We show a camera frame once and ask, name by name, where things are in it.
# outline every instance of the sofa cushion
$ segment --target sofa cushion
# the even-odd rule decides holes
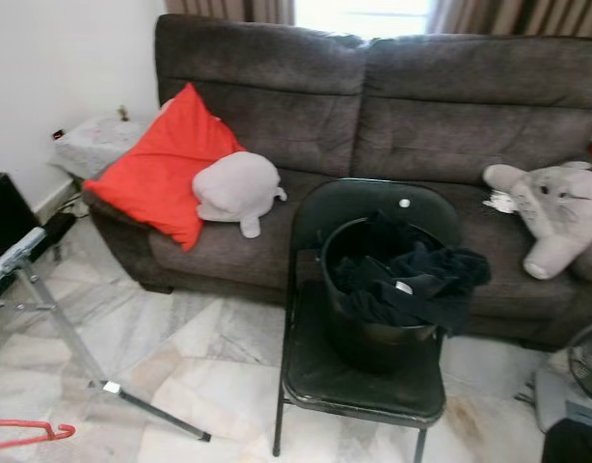
[[[525,273],[523,260],[534,238],[518,215],[504,214],[482,204],[489,190],[471,185],[417,182],[436,190],[456,207],[463,245],[484,255],[493,278],[476,288],[471,313],[493,318],[548,320],[565,312],[576,291],[568,272],[551,280]]]
[[[196,246],[184,253],[168,236],[152,231],[149,242],[157,262],[180,272],[285,288],[292,217],[305,196],[331,178],[281,169],[279,175],[287,202],[277,202],[260,219],[260,236],[248,239],[237,224],[207,222]]]
[[[280,168],[349,175],[363,41],[185,14],[159,17],[155,37],[162,103],[194,82],[249,151]]]
[[[367,56],[353,177],[481,184],[584,156],[592,136],[592,41],[422,36]]]

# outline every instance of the baseboard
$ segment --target baseboard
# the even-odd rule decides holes
[[[56,213],[58,208],[75,193],[77,193],[77,189],[73,184],[73,180],[68,179],[41,203],[39,203],[39,205],[33,209],[33,212],[39,221],[42,224],[45,224],[45,222],[47,222],[47,220]]]

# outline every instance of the stuffed toy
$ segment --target stuffed toy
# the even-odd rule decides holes
[[[260,235],[259,217],[273,206],[275,197],[287,195],[279,187],[279,173],[264,156],[239,151],[219,159],[193,179],[200,201],[198,215],[215,222],[240,222],[247,238]]]
[[[485,182],[510,194],[536,237],[524,260],[534,278],[553,278],[592,243],[591,167],[568,162],[532,172],[503,164],[485,169]]]

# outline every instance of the pillow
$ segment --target pillow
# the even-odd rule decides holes
[[[191,84],[175,96],[127,154],[85,188],[138,222],[171,236],[184,251],[196,243],[202,219],[193,177],[218,159],[245,150],[212,116]]]

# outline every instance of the sofa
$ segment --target sofa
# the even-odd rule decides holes
[[[144,288],[281,303],[290,222],[301,200],[336,178],[380,178],[446,197],[460,215],[464,245],[491,263],[493,280],[474,294],[469,333],[548,348],[592,322],[592,277],[572,269],[548,281],[528,276],[522,261],[534,239],[521,218],[482,204],[490,164],[532,170],[592,162],[592,40],[363,41],[165,14],[156,25],[155,62],[159,102],[192,82],[243,146],[278,167],[288,201],[261,219],[260,237],[243,237],[237,224],[207,223],[184,253],[86,191],[96,227]],[[314,253],[302,259],[315,266]]]

